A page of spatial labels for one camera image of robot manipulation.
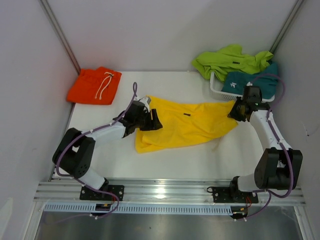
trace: yellow cloth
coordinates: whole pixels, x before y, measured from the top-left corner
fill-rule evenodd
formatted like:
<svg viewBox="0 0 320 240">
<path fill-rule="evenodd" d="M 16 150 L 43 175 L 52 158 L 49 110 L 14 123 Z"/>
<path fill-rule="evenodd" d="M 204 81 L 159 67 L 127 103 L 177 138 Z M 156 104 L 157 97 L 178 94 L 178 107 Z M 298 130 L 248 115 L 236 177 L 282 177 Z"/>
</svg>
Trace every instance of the yellow cloth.
<svg viewBox="0 0 320 240">
<path fill-rule="evenodd" d="M 149 97 L 150 109 L 156 109 L 163 128 L 137 130 L 135 149 L 140 154 L 205 143 L 226 135 L 238 125 L 236 120 L 227 117 L 234 101 L 180 104 Z"/>
</svg>

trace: white laundry basket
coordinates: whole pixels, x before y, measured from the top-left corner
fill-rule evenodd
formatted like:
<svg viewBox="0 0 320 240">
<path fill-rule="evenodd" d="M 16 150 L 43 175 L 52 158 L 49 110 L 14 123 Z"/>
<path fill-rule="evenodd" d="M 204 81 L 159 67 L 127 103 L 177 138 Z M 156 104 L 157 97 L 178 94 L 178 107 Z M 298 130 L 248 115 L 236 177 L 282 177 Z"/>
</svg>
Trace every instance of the white laundry basket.
<svg viewBox="0 0 320 240">
<path fill-rule="evenodd" d="M 219 81 L 218 78 L 215 76 L 215 72 L 211 73 L 210 76 L 210 89 L 211 89 L 211 96 L 216 100 L 223 100 L 223 101 L 231 101 L 236 100 L 237 97 L 242 97 L 242 95 L 229 93 L 221 91 L 224 87 L 224 84 Z M 272 102 L 275 99 L 273 95 L 270 99 L 262 99 L 263 102 Z"/>
</svg>

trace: white cable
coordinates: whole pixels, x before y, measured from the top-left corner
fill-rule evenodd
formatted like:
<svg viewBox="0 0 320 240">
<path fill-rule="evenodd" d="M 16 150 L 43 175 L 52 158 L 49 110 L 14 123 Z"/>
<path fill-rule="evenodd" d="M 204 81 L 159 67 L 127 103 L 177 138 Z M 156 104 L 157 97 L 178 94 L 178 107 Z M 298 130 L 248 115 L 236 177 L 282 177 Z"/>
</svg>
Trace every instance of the white cable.
<svg viewBox="0 0 320 240">
<path fill-rule="evenodd" d="M 101 90 L 101 92 L 100 92 L 99 100 L 101 100 L 101 99 L 102 99 L 102 93 L 104 92 L 104 90 L 106 89 L 106 87 L 108 87 L 108 86 L 109 86 L 109 84 L 111 83 L 112 75 L 110 75 L 109 77 L 110 77 L 109 82 L 104 86 L 104 88 L 103 88 L 103 89 Z"/>
<path fill-rule="evenodd" d="M 96 91 L 96 93 L 95 93 L 95 97 L 94 97 L 95 99 L 97 99 L 98 93 L 99 93 L 102 85 L 104 84 L 105 80 L 106 80 L 107 78 L 110 78 L 110 80 L 109 80 L 108 84 L 106 85 L 106 87 L 107 87 L 107 86 L 110 84 L 110 82 L 111 82 L 111 78 L 112 78 L 113 74 L 112 74 L 111 72 L 108 72 L 108 71 L 106 71 L 104 74 L 109 74 L 109 76 L 105 77 L 105 78 L 103 79 L 103 81 L 101 82 L 98 91 Z"/>
</svg>

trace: floor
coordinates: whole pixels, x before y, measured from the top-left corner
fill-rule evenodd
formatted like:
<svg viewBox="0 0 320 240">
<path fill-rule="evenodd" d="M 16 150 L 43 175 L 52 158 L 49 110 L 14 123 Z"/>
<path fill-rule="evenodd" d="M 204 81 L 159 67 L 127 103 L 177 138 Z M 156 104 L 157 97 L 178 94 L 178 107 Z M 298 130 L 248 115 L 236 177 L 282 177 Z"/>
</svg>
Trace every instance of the floor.
<svg viewBox="0 0 320 240">
<path fill-rule="evenodd" d="M 268 207 L 247 222 L 229 216 L 118 213 L 52 224 L 74 214 L 45 213 L 36 240 L 302 240 L 293 207 Z"/>
</svg>

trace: teal shirt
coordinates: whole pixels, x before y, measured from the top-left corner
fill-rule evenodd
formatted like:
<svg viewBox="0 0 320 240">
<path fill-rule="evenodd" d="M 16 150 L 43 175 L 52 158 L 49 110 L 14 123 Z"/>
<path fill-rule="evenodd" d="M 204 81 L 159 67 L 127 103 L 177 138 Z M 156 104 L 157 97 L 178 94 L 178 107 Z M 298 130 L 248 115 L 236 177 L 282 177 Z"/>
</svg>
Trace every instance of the teal shirt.
<svg viewBox="0 0 320 240">
<path fill-rule="evenodd" d="M 229 72 L 226 76 L 222 92 L 239 94 L 244 93 L 244 87 L 248 82 L 252 82 L 257 76 L 261 74 L 274 74 L 278 76 L 278 65 L 274 62 L 268 66 L 264 71 L 257 74 L 247 74 L 240 71 Z M 270 99 L 276 93 L 278 79 L 269 75 L 258 78 L 253 85 L 258 86 L 262 92 L 263 99 Z"/>
</svg>

